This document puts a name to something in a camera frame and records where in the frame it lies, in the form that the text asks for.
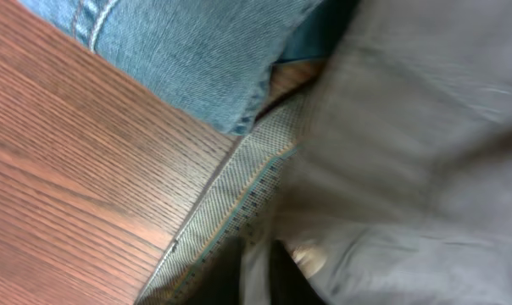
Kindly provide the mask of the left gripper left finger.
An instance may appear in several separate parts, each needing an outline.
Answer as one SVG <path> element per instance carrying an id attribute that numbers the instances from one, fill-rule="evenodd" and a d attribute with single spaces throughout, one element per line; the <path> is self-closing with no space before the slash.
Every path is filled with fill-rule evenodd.
<path id="1" fill-rule="evenodd" d="M 198 288 L 183 302 L 184 305 L 239 305 L 242 254 L 245 241 L 229 238 Z"/>

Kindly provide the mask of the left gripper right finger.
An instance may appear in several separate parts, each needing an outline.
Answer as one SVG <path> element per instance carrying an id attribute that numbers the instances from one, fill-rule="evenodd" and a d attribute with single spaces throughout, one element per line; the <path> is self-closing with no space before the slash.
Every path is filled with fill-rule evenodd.
<path id="1" fill-rule="evenodd" d="M 270 248 L 271 305 L 325 305 L 307 281 L 284 244 L 274 240 Z"/>

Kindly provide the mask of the grey shorts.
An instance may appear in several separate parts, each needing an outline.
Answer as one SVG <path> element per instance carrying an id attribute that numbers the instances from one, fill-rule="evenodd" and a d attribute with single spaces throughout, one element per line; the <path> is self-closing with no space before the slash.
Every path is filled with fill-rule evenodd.
<path id="1" fill-rule="evenodd" d="M 274 240 L 326 304 L 512 304 L 512 1 L 363 1 L 294 102 L 240 304 L 270 304 Z M 142 303 L 183 304 L 226 241 Z"/>

